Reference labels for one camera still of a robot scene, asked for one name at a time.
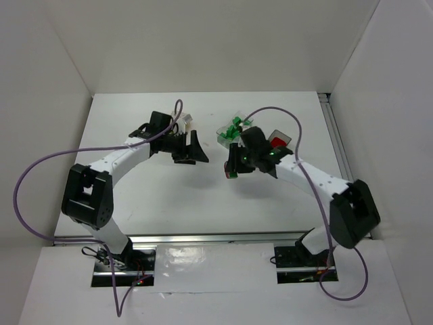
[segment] white wall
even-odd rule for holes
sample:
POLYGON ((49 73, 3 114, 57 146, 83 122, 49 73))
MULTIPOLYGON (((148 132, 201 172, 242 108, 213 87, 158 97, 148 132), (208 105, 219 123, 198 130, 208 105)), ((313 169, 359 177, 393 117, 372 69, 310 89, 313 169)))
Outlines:
POLYGON ((411 319, 431 324, 433 10, 426 1, 380 1, 331 104, 352 172, 378 202, 411 319))
POLYGON ((378 0, 45 0, 95 93, 330 92, 378 0))
MULTIPOLYGON (((39 0, 0 2, 0 43, 0 315, 9 325, 18 322, 43 245, 14 216, 14 184, 38 157, 78 144, 91 96, 39 0)), ((73 158, 44 164, 23 184, 22 212, 40 232, 53 233, 73 158)))

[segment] white enclosure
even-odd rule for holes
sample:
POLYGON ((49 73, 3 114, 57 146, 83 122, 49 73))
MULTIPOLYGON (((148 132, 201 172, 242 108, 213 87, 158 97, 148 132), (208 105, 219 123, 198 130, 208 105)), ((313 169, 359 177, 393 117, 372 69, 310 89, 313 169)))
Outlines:
MULTIPOLYGON (((272 317, 276 324, 408 324, 407 313, 413 324, 431 324, 432 0, 4 0, 0 25, 2 324, 90 324, 101 320, 95 310, 106 324, 193 324, 199 319, 198 324, 204 324, 213 317, 208 322, 212 324, 220 313, 227 324, 257 324, 272 317), (329 104, 320 103, 316 93, 330 93, 329 104), (237 245, 231 253, 250 261, 254 271, 245 277, 233 271, 237 264, 225 261, 222 273, 215 273, 233 275, 236 293, 216 278, 200 288, 206 278, 196 269, 195 279, 179 280, 184 288, 160 282, 152 292, 135 290, 117 323, 109 288, 89 287, 92 261, 77 247, 44 247, 51 243, 34 238, 18 223, 12 192, 31 162, 67 148, 120 144, 153 109, 170 112, 175 98, 182 97, 186 110, 191 103, 194 126, 214 165, 194 167, 201 178, 189 183, 182 181, 167 156, 140 167, 142 178, 131 176, 134 179, 116 189, 116 200, 122 198, 116 202, 122 229, 147 235, 184 234, 188 229, 194 234, 206 229, 302 232, 318 226, 314 200, 291 188, 264 175, 247 175, 238 180, 244 197, 237 198, 233 185, 217 176, 226 152, 211 143, 216 126, 239 109, 283 106, 305 124, 301 155, 306 160, 337 176, 342 166, 349 166, 351 174, 371 188, 382 223, 375 232, 380 240, 359 245, 371 265, 365 296, 345 305, 327 300, 316 284, 273 286, 274 269, 265 263, 272 253, 269 244, 251 251, 251 246, 237 245), (209 99, 212 105, 206 105, 209 99), (142 114, 140 105, 145 106, 142 114), (122 109, 131 119, 119 113, 122 109), (220 165, 215 175, 207 171, 220 165), (128 191, 149 179, 157 184, 158 177, 152 174, 157 170, 175 178, 177 186, 186 184, 186 198, 199 196, 202 207, 229 193, 233 202, 212 201, 212 208, 225 212, 225 219, 191 217, 193 209, 188 206, 176 221, 164 218, 165 209, 154 208, 148 224, 142 222, 140 204, 145 200, 132 207, 128 191), (258 182, 275 196, 264 197, 258 182), (227 215, 238 199, 250 200, 250 218, 234 220, 227 215), (287 227, 282 216, 286 204, 296 220, 287 227), (128 222, 131 212, 134 217, 128 222), (268 219, 261 213, 268 213, 268 219), (70 282, 61 288, 65 278, 70 282), (217 288, 209 287, 212 283, 217 288), (160 294, 176 291, 171 298, 160 294), (190 294, 199 291, 203 294, 190 294), (315 312, 303 310, 313 300, 315 312), (197 304, 200 311, 194 309, 197 304), (263 304, 267 309, 259 313, 263 304), (214 309, 207 312, 210 305, 214 309), (161 312, 155 315, 152 309, 161 312), (240 316, 248 310, 253 310, 250 318, 240 316)), ((292 121, 275 117, 277 113, 269 116, 274 117, 257 117, 267 132, 278 128, 296 139, 292 121)), ((76 161, 89 163, 99 157, 79 155, 76 161)), ((41 233, 84 235, 68 218, 58 218, 74 159, 45 162, 23 183, 22 213, 41 233)), ((175 203, 170 202, 178 197, 170 191, 164 191, 171 193, 167 209, 174 211, 175 203)), ((356 292, 363 277, 356 255, 339 250, 336 260, 340 284, 329 288, 343 296, 356 292)))

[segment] transparent plastic piece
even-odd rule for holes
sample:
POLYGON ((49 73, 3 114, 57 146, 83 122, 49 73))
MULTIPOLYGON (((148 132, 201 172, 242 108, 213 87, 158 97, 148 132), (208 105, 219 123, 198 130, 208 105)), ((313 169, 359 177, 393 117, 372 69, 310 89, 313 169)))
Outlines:
POLYGON ((292 138, 289 137, 288 135, 286 135, 285 133, 279 131, 279 130, 274 130, 274 132, 271 133, 271 135, 268 138, 269 142, 272 142, 275 138, 279 138, 282 141, 284 141, 286 143, 286 146, 291 142, 292 138))
MULTIPOLYGON (((175 113, 175 111, 171 112, 171 116, 173 118, 175 118, 177 115, 177 113, 175 113)), ((177 120, 177 126, 174 128, 174 130, 176 130, 176 134, 182 134, 182 133, 186 133, 189 131, 189 127, 191 125, 192 122, 192 116, 191 114, 188 113, 181 113, 181 116, 179 117, 179 119, 177 120)))
POLYGON ((248 119, 248 121, 245 121, 245 118, 247 117, 247 114, 241 112, 240 110, 234 114, 230 121, 220 127, 216 131, 216 140, 218 143, 222 146, 224 146, 226 149, 229 149, 230 144, 232 143, 238 143, 240 145, 243 145, 242 139, 240 137, 241 131, 246 130, 248 127, 253 126, 253 118, 248 119))

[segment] metal frame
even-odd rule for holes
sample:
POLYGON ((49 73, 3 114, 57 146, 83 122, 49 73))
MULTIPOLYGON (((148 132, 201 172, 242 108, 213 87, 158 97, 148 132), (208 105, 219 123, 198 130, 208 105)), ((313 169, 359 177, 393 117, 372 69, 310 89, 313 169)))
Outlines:
MULTIPOLYGON (((152 249, 161 244, 167 245, 203 245, 203 244, 248 244, 272 242, 278 245, 293 245, 304 232, 253 232, 245 234, 185 234, 185 235, 149 235, 129 236, 134 249, 152 249)), ((82 238, 83 242, 90 236, 67 237, 82 238)), ((59 243, 59 246, 82 246, 80 243, 59 243)))
POLYGON ((340 132, 338 131, 334 112, 332 112, 332 107, 329 103, 329 94, 318 93, 317 95, 319 96, 320 106, 322 107, 323 116, 325 117, 326 126, 329 131, 329 136, 331 137, 332 146, 334 147, 334 152, 336 153, 341 176, 348 181, 354 181, 353 174, 350 170, 349 162, 346 156, 346 152, 344 151, 340 132))
MULTIPOLYGON (((314 271, 323 271, 328 268, 326 267, 281 267, 276 268, 276 273, 292 273, 292 272, 314 272, 314 271)), ((336 267, 332 266, 329 268, 330 270, 335 270, 336 267)), ((154 271, 145 271, 145 275, 153 276, 155 274, 154 271)), ((136 276, 137 271, 116 271, 116 276, 136 276)), ((93 272, 93 276, 110 276, 111 272, 93 272)))

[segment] black bracket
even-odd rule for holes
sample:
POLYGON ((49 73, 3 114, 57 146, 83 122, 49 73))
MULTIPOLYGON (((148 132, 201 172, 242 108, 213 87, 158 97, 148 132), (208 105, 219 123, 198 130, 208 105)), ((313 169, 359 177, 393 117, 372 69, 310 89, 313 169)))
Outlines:
POLYGON ((300 253, 297 246, 278 246, 274 248, 275 265, 277 268, 283 267, 325 267, 328 250, 312 255, 304 252, 300 253))
MULTIPOLYGON (((129 137, 149 139, 165 130, 171 123, 172 116, 160 112, 152 112, 150 122, 142 125, 132 132, 129 137)), ((197 161, 209 163, 209 158, 204 153, 198 141, 197 131, 191 131, 190 144, 187 145, 187 134, 166 133, 150 143, 151 155, 159 151, 171 154, 176 164, 195 165, 197 161)))
MULTIPOLYGON (((133 249, 133 242, 128 238, 127 245, 123 249, 121 254, 112 254, 115 261, 120 261, 124 268, 129 270, 137 270, 136 261, 143 268, 143 271, 153 271, 155 268, 155 250, 151 250, 150 253, 133 249)), ((101 261, 104 265, 109 265, 108 253, 104 248, 100 248, 95 255, 95 258, 101 261)))
POLYGON ((224 167, 227 175, 252 173, 259 169, 262 173, 276 178, 275 165, 279 164, 284 156, 293 154, 293 151, 285 146, 274 148, 259 127, 243 131, 241 139, 244 147, 230 144, 229 159, 224 167))
POLYGON ((70 170, 62 201, 62 212, 78 223, 99 229, 113 213, 112 176, 75 164, 70 170), (91 194, 85 188, 92 188, 91 194))
POLYGON ((380 223, 373 196, 368 185, 358 179, 333 198, 329 206, 331 235, 341 246, 354 248, 380 223))

